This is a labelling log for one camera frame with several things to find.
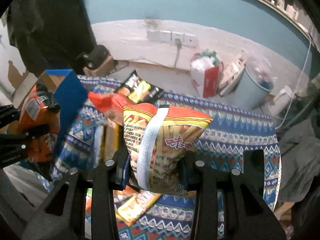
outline blue wall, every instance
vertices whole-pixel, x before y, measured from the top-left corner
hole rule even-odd
[[[308,39],[288,20],[256,0],[85,0],[90,22],[155,18],[197,23],[238,34],[303,67]],[[306,74],[320,72],[311,50]]]

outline trash can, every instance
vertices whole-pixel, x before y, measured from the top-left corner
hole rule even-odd
[[[269,63],[251,57],[233,95],[232,104],[242,110],[253,110],[273,87]]]

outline patterned tablecloth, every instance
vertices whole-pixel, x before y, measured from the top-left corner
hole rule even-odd
[[[83,86],[94,93],[111,92],[120,82],[108,78],[79,76]],[[155,103],[189,107],[209,114],[213,121],[195,143],[196,154],[214,169],[243,170],[244,150],[263,149],[265,156],[265,184],[263,199],[273,210],[280,185],[280,151],[272,120],[214,102],[167,92]],[[100,139],[105,117],[87,100],[66,135],[63,150],[55,161],[51,177],[62,178],[71,167],[91,169],[100,160]],[[44,186],[51,190],[54,183],[38,175]],[[120,239],[174,240],[189,239],[196,199],[163,195],[131,227],[117,221]],[[224,217],[222,194],[218,192],[218,238],[223,237]],[[208,239],[213,238],[208,232]]]

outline black snack bag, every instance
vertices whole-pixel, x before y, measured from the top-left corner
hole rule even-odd
[[[126,96],[136,104],[153,104],[161,98],[165,92],[163,89],[144,81],[134,70],[115,93]]]

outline open box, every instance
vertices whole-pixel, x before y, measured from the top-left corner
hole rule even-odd
[[[59,155],[62,147],[61,142],[75,119],[79,108],[87,99],[87,91],[71,69],[45,70],[39,78],[36,78],[32,73],[28,73],[13,95],[12,101],[15,108],[22,108],[25,98],[40,81],[47,87],[48,91],[54,91],[54,98],[61,107],[60,131],[53,150],[54,157]],[[9,124],[6,133],[16,134],[18,123],[18,121],[15,121]],[[20,164],[30,169],[25,161],[21,161]]]

